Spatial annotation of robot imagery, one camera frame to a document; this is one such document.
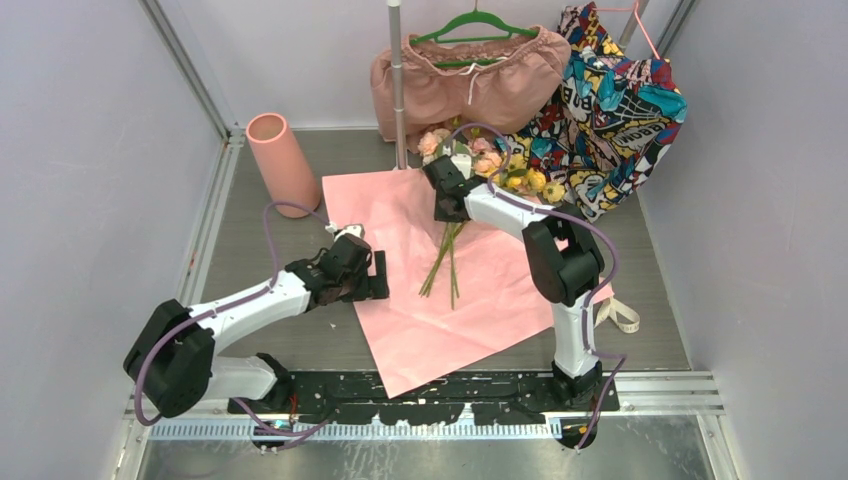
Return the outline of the artificial flower bouquet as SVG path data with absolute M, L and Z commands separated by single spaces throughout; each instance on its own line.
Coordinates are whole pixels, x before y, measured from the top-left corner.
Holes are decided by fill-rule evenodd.
M 455 122 L 451 128 L 431 128 L 418 140 L 417 152 L 421 156 L 423 166 L 444 155 L 450 158 L 456 153 L 469 154 L 473 158 L 473 174 L 484 177 L 486 181 L 491 180 L 495 186 L 510 193 L 551 205 L 566 198 L 566 188 L 548 179 L 541 170 L 530 166 L 526 154 L 508 154 L 501 142 L 484 137 L 479 127 L 461 131 L 459 123 Z M 431 294 L 439 270 L 447 261 L 450 306 L 455 308 L 456 301 L 460 298 L 455 260 L 456 243 L 467 222 L 444 224 L 438 253 L 419 289 L 419 295 L 428 297 Z

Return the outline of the pink wrapping paper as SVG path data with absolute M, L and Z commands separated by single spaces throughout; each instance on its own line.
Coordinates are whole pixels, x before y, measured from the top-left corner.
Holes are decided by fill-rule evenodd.
M 546 329 L 554 363 L 581 376 L 597 363 L 583 314 L 591 301 L 551 303 L 533 283 L 523 229 L 549 210 L 506 193 L 475 188 L 471 219 L 451 253 L 434 217 L 436 193 L 418 169 L 327 176 L 329 218 L 359 224 L 386 258 L 389 296 L 355 306 L 389 397 L 396 397 L 501 352 Z

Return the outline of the cream ribbon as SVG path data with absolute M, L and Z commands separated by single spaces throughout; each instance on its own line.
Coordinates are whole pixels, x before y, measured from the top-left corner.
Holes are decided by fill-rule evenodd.
M 635 334 L 640 330 L 641 316 L 630 306 L 611 296 L 600 303 L 595 315 L 594 326 L 611 321 L 621 332 Z

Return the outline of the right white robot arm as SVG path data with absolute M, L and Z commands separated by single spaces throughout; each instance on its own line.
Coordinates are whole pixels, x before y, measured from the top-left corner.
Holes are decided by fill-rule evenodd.
M 447 156 L 423 172 L 435 191 L 437 220 L 483 223 L 522 242 L 533 284 L 552 307 L 553 395 L 567 410 L 582 409 L 602 379 L 591 321 L 605 264 L 588 224 L 566 206 L 539 205 L 467 177 Z

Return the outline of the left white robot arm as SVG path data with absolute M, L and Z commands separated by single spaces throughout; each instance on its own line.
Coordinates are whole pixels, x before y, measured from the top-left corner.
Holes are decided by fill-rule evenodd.
M 223 356 L 229 346 L 273 323 L 336 302 L 389 296 L 387 258 L 360 236 L 342 233 L 312 258 L 292 261 L 270 279 L 219 300 L 159 304 L 123 368 L 135 383 L 135 412 L 149 401 L 159 418 L 175 418 L 206 400 L 226 400 L 255 413 L 292 406 L 291 374 L 267 353 Z

